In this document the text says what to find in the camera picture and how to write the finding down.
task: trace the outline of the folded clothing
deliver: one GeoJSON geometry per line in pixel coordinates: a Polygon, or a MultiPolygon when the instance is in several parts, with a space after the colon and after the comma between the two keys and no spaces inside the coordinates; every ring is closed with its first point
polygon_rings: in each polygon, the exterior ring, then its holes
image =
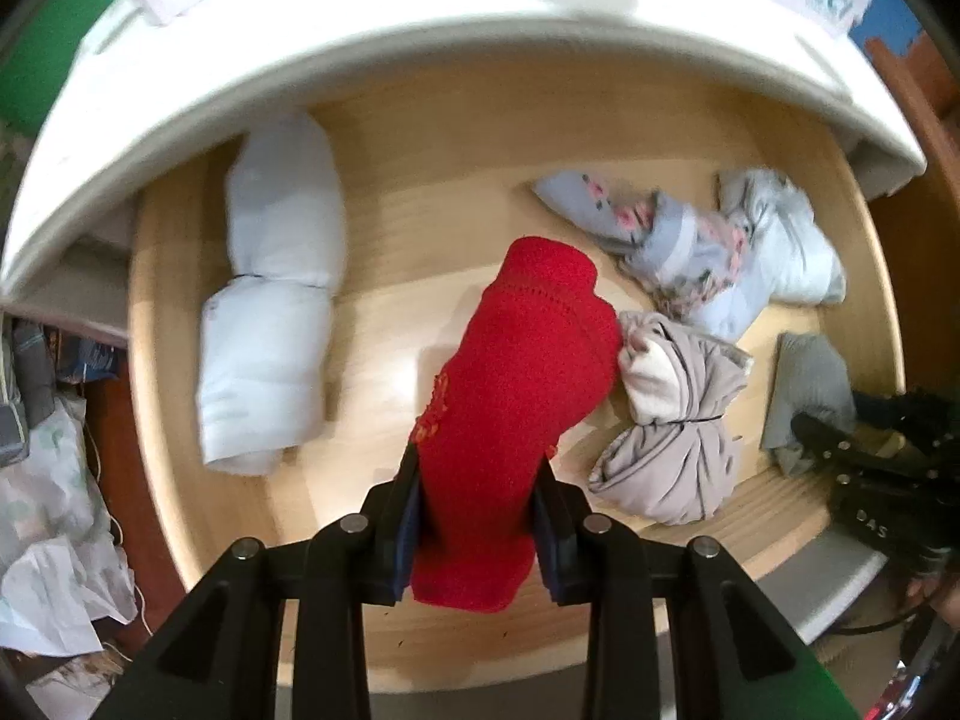
{"type": "Polygon", "coordinates": [[[200,446],[213,469],[270,473],[323,424],[326,290],[241,276],[203,305],[200,446]]]}
{"type": "Polygon", "coordinates": [[[787,303],[839,303],[847,276],[813,218],[806,194],[766,167],[722,170],[720,210],[743,229],[770,285],[771,299],[787,303]]]}
{"type": "Polygon", "coordinates": [[[847,364],[826,336],[783,333],[778,339],[774,391],[760,448],[773,453],[787,476],[813,468],[816,459],[793,434],[791,420],[798,413],[846,433],[856,427],[856,405],[847,364]]]}
{"type": "Polygon", "coordinates": [[[234,274],[340,288],[343,194],[328,137],[308,114],[248,134],[227,174],[227,250],[234,274]]]}
{"type": "Polygon", "coordinates": [[[611,190],[589,173],[564,170],[534,184],[550,209],[621,258],[671,319],[736,341],[767,305],[770,289],[746,233],[723,215],[699,211],[656,190],[611,190]]]}
{"type": "Polygon", "coordinates": [[[740,450],[721,416],[747,385],[752,357],[661,314],[622,312],[619,322],[637,426],[603,452],[589,489],[668,525],[712,517],[733,492],[740,450]]]}
{"type": "Polygon", "coordinates": [[[203,462],[273,470],[323,423],[330,302],[344,271],[343,197],[328,138],[304,113],[248,135],[227,177],[237,279],[203,308],[203,462]]]}
{"type": "Polygon", "coordinates": [[[427,521],[411,585],[424,603],[507,607],[530,571],[529,501],[560,434],[616,379],[616,313],[586,255],[512,243],[416,420],[427,521]]]}

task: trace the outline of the red fabric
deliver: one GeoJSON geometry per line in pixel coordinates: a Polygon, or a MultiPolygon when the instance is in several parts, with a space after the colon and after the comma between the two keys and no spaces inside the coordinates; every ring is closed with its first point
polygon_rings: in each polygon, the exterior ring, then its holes
{"type": "Polygon", "coordinates": [[[521,238],[484,290],[411,433],[427,508],[416,600],[498,611],[530,572],[539,464],[616,379],[620,331],[596,279],[582,252],[521,238]]]}

